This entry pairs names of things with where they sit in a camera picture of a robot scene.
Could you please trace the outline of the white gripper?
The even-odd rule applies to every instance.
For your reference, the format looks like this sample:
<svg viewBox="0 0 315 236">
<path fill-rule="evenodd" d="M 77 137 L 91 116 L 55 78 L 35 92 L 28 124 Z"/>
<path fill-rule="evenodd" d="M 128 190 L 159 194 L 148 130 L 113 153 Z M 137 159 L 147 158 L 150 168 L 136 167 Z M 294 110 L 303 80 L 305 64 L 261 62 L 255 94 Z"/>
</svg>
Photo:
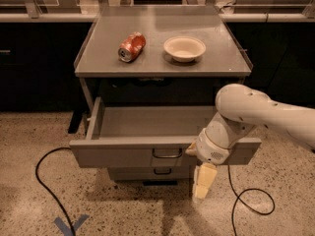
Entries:
<svg viewBox="0 0 315 236">
<path fill-rule="evenodd" d="M 248 164 L 256 152 L 256 139 L 247 138 L 254 126 L 224 118 L 218 112 L 185 153 L 201 160 L 194 170 L 192 196 L 204 199 L 217 176 L 215 165 Z"/>
</svg>

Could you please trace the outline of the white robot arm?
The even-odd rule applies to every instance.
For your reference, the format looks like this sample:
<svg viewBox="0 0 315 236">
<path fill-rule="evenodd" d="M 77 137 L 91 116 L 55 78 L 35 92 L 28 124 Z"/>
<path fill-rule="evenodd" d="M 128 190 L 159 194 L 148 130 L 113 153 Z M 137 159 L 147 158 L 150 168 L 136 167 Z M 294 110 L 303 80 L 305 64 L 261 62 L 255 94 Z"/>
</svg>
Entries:
<svg viewBox="0 0 315 236">
<path fill-rule="evenodd" d="M 186 149 L 187 154 L 201 161 L 194 170 L 195 199 L 206 197 L 217 176 L 217 167 L 230 157 L 235 144 L 257 126 L 315 150 L 315 110 L 312 108 L 277 102 L 258 90 L 230 84 L 218 91 L 216 109 L 208 126 Z"/>
</svg>

